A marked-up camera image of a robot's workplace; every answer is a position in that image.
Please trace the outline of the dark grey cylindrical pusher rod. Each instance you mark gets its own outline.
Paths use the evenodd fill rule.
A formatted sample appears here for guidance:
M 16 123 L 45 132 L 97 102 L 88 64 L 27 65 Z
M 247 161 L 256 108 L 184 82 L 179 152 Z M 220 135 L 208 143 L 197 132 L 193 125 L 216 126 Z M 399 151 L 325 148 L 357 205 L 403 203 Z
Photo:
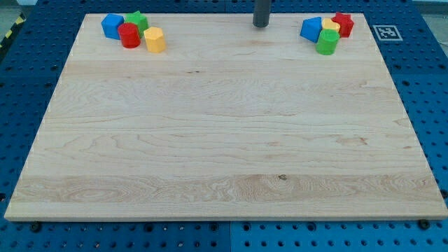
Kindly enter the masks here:
M 253 7 L 253 26 L 265 28 L 270 22 L 271 0 L 255 0 Z

